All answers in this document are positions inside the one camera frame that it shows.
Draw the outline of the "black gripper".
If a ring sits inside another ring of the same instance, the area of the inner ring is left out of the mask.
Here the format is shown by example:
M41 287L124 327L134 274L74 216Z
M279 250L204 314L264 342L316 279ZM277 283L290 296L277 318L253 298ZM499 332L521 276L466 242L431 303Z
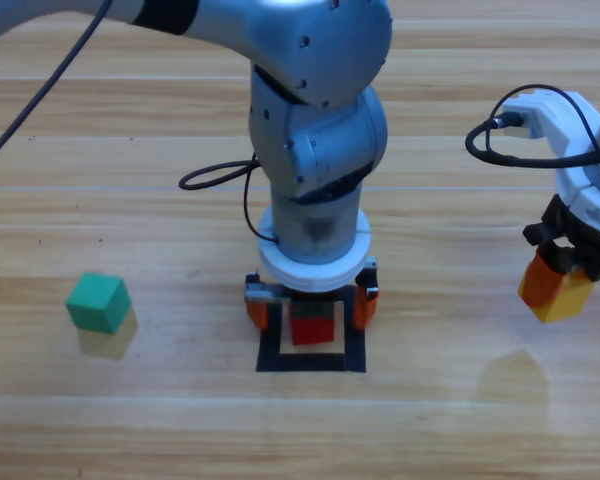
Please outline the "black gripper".
M523 230L537 247L521 279L518 295L529 308L545 307L561 289L564 274L570 286L600 281L600 231L576 217L555 194L541 221Z
M375 256L368 256L361 270L356 274L354 285L342 285L325 292L302 292L283 284L265 282L258 272L246 275L244 300L249 318L260 331L266 331L273 305L288 305L290 316L296 318L333 318L328 314L332 305L345 300L345 293L353 293L352 320L358 331L365 330L375 315L379 297L378 262Z

